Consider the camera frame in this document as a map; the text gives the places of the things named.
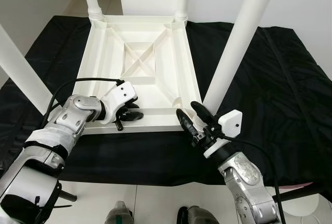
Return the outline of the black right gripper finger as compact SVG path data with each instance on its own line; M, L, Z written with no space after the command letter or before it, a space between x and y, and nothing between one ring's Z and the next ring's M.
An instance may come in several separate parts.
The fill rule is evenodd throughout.
M191 136L197 136L197 129L195 128L192 120L182 109L176 110L176 117L180 122L183 131L187 132Z
M197 101L192 101L190 103L192 109L196 112L197 117L204 123L204 124L216 124L216 120L213 114L201 103Z

